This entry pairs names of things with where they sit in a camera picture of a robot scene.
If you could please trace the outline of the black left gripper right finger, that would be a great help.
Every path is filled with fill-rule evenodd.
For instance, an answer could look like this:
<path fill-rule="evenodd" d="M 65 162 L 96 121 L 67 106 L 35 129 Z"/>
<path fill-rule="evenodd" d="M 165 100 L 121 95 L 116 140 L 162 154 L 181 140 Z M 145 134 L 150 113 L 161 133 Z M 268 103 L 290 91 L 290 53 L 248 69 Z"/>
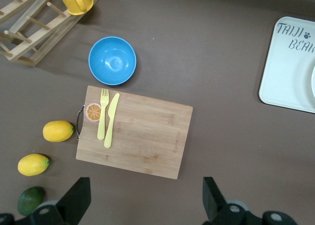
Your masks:
<path fill-rule="evenodd" d="M 243 206 L 227 202 L 213 177 L 203 178 L 203 205 L 208 220 L 205 225 L 294 225 L 295 220 L 278 211 L 266 211 L 257 217 Z"/>

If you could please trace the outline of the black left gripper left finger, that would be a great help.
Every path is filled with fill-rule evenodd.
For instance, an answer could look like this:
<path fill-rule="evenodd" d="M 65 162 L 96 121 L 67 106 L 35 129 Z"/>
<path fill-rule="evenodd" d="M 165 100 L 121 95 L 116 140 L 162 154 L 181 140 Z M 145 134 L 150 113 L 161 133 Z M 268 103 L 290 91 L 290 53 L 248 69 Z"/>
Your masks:
<path fill-rule="evenodd" d="M 0 215 L 2 225 L 77 225 L 91 203 L 89 177 L 81 177 L 55 205 L 44 205 L 30 215 L 15 220 L 9 213 Z"/>

